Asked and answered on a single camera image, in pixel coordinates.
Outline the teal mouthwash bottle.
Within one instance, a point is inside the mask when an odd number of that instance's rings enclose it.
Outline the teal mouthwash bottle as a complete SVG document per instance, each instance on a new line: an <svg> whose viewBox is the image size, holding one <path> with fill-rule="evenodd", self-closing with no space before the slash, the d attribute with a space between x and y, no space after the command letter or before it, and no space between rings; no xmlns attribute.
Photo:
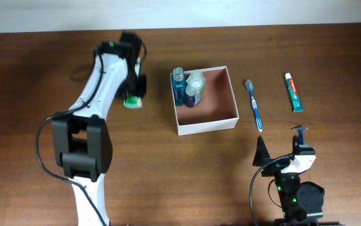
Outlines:
<svg viewBox="0 0 361 226"><path fill-rule="evenodd" d="M185 93L185 78L183 74L183 69L181 67L176 67L173 69L171 74L171 84L173 89L173 96L176 106L182 106L184 93Z"/></svg>

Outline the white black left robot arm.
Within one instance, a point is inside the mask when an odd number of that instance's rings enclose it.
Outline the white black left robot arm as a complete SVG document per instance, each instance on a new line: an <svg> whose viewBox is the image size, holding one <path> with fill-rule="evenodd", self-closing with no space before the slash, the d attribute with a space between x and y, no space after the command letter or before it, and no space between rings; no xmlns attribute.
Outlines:
<svg viewBox="0 0 361 226"><path fill-rule="evenodd" d="M52 117L55 160L73 187L79 225L110 225L104 179L112 161L112 142L106 120L116 98L129 100L134 108L142 106L143 49L135 33L103 41L94 51L94 67L79 98L69 110Z"/></svg>

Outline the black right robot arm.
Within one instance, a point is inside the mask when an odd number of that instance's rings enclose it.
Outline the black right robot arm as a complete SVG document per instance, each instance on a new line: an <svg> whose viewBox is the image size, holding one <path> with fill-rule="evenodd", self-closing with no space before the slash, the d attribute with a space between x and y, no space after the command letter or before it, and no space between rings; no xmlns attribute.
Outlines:
<svg viewBox="0 0 361 226"><path fill-rule="evenodd" d="M271 158L262 137L257 138L256 153L252 165L258 170L249 188L249 207L255 225L258 224L253 204L253 186L258 175L272 177L277 187L283 218L274 225L318 225L323 216L325 189L311 181L302 182L300 174L308 171L316 159L312 146L304 144L298 136L293 137L292 152Z"/></svg>

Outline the green white soap packet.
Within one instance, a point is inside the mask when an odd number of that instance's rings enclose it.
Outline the green white soap packet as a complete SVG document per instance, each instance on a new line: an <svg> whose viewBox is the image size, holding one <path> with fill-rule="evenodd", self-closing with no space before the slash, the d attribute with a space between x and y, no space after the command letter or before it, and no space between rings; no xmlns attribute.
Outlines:
<svg viewBox="0 0 361 226"><path fill-rule="evenodd" d="M127 109L141 109L143 107L142 98L129 96L124 100L124 107Z"/></svg>

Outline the white cardboard box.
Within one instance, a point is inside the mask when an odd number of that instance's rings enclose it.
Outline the white cardboard box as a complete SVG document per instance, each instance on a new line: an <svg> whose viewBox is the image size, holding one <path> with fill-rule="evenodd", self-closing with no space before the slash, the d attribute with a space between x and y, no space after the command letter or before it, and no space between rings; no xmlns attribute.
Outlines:
<svg viewBox="0 0 361 226"><path fill-rule="evenodd" d="M179 136L233 129L239 120L237 104L226 66L201 69L206 85L194 107L174 106Z"/></svg>

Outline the clear purple sanitizer bottle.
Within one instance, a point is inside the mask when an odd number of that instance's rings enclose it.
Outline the clear purple sanitizer bottle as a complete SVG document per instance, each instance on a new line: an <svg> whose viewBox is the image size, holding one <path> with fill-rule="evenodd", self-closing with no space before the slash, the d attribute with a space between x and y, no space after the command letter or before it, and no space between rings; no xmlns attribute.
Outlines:
<svg viewBox="0 0 361 226"><path fill-rule="evenodd" d="M194 107L202 100L205 91L205 77L201 71L192 71L186 80L185 105Z"/></svg>

